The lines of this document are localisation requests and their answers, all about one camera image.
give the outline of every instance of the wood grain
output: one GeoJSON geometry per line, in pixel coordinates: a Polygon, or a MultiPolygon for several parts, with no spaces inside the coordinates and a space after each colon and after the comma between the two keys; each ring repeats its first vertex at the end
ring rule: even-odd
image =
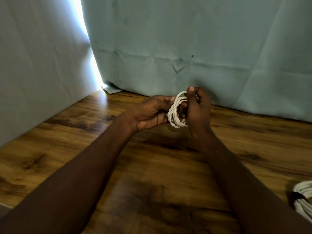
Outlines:
{"type": "MultiPolygon", "coordinates": [[[[96,91],[0,149],[0,203],[16,206],[86,148],[114,118],[146,97],[96,91]]],[[[268,188],[312,180],[312,125],[213,107],[213,131],[268,188]]],[[[239,233],[211,170],[187,129],[137,133],[84,233],[239,233]]]]}

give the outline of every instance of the person's right hand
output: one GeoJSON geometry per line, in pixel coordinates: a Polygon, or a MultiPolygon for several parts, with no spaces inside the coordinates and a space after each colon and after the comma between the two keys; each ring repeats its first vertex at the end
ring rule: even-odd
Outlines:
{"type": "Polygon", "coordinates": [[[211,133],[210,114],[212,104],[210,97],[202,88],[193,86],[188,87],[186,97],[190,134],[194,139],[203,138],[207,133],[211,133]]]}

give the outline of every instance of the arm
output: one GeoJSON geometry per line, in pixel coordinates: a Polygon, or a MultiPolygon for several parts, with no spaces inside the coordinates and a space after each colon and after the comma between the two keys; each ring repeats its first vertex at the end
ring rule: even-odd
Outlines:
{"type": "Polygon", "coordinates": [[[80,233],[112,164],[138,131],[166,123],[174,97],[154,96],[119,115],[83,152],[0,220],[1,233],[80,233]]]}
{"type": "Polygon", "coordinates": [[[210,128],[211,101],[205,92],[193,87],[187,92],[190,134],[244,232],[312,233],[312,225],[264,186],[214,135],[210,128]]]}

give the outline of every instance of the gray-green fabric sheet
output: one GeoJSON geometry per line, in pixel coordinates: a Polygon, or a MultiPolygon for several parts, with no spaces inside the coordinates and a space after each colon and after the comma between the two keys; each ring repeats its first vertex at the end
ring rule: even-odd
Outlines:
{"type": "Polygon", "coordinates": [[[312,122],[312,0],[81,0],[104,82],[312,122]]]}

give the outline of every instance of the white cable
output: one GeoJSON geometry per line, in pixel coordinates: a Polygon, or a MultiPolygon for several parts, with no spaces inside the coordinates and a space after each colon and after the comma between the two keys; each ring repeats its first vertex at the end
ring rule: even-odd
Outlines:
{"type": "MultiPolygon", "coordinates": [[[[300,182],[294,186],[293,192],[302,194],[307,199],[312,197],[312,181],[300,182]]],[[[312,205],[305,199],[298,198],[294,202],[294,208],[297,213],[312,223],[312,205]]]]}
{"type": "Polygon", "coordinates": [[[180,121],[179,118],[177,117],[177,106],[179,106],[182,102],[186,101],[185,96],[180,97],[184,93],[186,93],[186,91],[182,91],[177,95],[176,99],[174,100],[174,103],[172,104],[168,112],[168,121],[175,128],[187,127],[185,119],[182,119],[182,121],[180,121]]]}

